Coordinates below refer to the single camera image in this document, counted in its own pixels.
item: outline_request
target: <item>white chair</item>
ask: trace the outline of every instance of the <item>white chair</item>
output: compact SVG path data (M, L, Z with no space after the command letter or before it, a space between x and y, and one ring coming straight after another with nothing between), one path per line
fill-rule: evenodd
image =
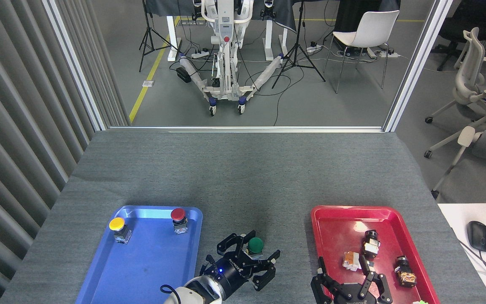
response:
M340 42L345 44L345 50L343 55L343 64L341 65L341 71L339 73L339 82L337 83L337 89L335 93L339 92L339 85L341 83L341 75L343 74L343 66L346 59L346 52L348 47L352 46L355 48L361 48L361 53L359 57L361 58L361 54L363 53L363 48L370 48L371 46L380 46L381 44L385 44L388 49L389 45L387 41L389 40L389 35L391 35L391 30L393 29L393 25L395 24L395 20L397 20L397 16L399 15L399 10L396 11L368 11L363 14L361 17L361 21L359 21L359 25L357 26L357 31L344 33L344 32L333 32L333 36L337 38ZM329 49L331 50L333 39L331 39L331 43L329 44ZM326 60L326 67L327 61L329 60L329 53L327 54ZM382 75L382 86L383 89L383 81L386 77L386 67L387 67L387 58L388 54L386 54L386 62L384 63L383 67L383 75Z
M485 78L481 74L481 67L483 62L486 62L485 48L478 40L478 27L474 27L471 31L463 31L464 38L466 39L466 45L462 51L459 60L455 63L455 67L459 68L457 75L455 76L455 88L453 88L453 101L440 108L438 111L432 113L425 118L426 123L432 123L434 117L451 106L457 105L459 112L474 122L470 123L471 127L478 127L483 123L486 123L486 104L483 98L486 98L486 90L481 86L485 82ZM474 112L473 106L478 106L484 111L484 115L479 115ZM426 158L432 156L432 152L444 144L455 140L461 131L454 133L446 139L438 142L438 144L430 147L424 154Z

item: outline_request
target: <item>red tray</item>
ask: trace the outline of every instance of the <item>red tray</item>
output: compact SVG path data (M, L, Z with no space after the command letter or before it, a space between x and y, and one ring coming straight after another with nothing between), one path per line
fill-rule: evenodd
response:
M343 267L344 252L361 252L361 240L365 231L375 229L380 241L380 250L374 258L374 268L387 277L393 304L412 304L424 300L439 304L429 276L417 254L417 250L406 228L402 216L386 206L316 206L310 212L316 251L323 256L327 273L339 283L363 283L361 270L350 271ZM417 285L412 288L400 286L394 272L395 258L405 255ZM378 297L376 284L370 292Z

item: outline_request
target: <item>light stand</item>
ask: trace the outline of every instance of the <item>light stand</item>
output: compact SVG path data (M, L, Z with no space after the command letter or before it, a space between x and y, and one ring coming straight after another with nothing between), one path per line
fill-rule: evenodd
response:
M299 33L301 33L301 19L303 18L303 4L305 4L305 0L301 1L301 6L299 6L299 25L297 26L297 38L295 39L295 44L292 46L292 48L288 51L288 54L284 57L286 59L284 65L282 66L282 69L280 73L278 73L277 78L275 79L275 82L273 83L273 86L271 88L274 88L278 79L280 78L281 74L284 73L285 71L293 68L293 67L299 67L299 68L308 68L308 69L314 69L318 75L322 78L322 80L325 82L326 79L320 74L320 71L318 71L318 68L314 65L314 63L311 61L311 58L309 55L301 48L301 44L299 44ZM305 57L309 60L310 64L312 67L309 67L308 65L301 65L297 63L297 50L301 50L301 52L305 55Z
M143 63L143 58L147 55L147 54L150 54L154 51L157 51L157 50L162 50L162 49L165 49L165 48L175 48L178 50L178 52L181 52L179 50L179 48L177 46L174 46L172 43L170 43L170 41L166 40L164 37L162 37L160 35L160 33L158 33L157 31L155 31L154 28L152 28L150 25L149 25L149 18L147 17L147 8L145 6L145 0L142 0L142 5L143 5L143 13L145 14L145 21L146 21L146 24L147 24L147 29L145 30L145 34L143 35L143 39L142 39L142 42L140 43L140 47L138 48L138 50L141 49L141 47L143 46L143 51L142 51L142 59L140 61L140 69L138 70L139 72L141 72L141 66L142 66L142 63ZM167 46L161 46L160 48L155 48L153 46L153 36L151 35L151 32L154 33L155 35L159 36L162 41L164 41Z

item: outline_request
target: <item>green button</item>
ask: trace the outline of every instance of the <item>green button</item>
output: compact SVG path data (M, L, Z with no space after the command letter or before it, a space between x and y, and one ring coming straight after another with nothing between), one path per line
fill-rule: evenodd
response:
M248 249L252 253L260 253L262 252L263 248L264 248L264 241L262 241L262 239L260 239L259 237L253 237L248 242Z

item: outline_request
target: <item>gray carpet surface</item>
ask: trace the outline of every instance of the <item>gray carpet surface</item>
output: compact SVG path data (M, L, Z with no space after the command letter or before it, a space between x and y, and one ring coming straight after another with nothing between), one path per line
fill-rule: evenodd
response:
M404 217L442 304L486 303L419 168L395 133L100 132L91 141L2 304L74 303L111 214L128 204L196 206L197 271L230 233L257 231L281 250L261 292L226 303L314 303L314 206L391 206Z

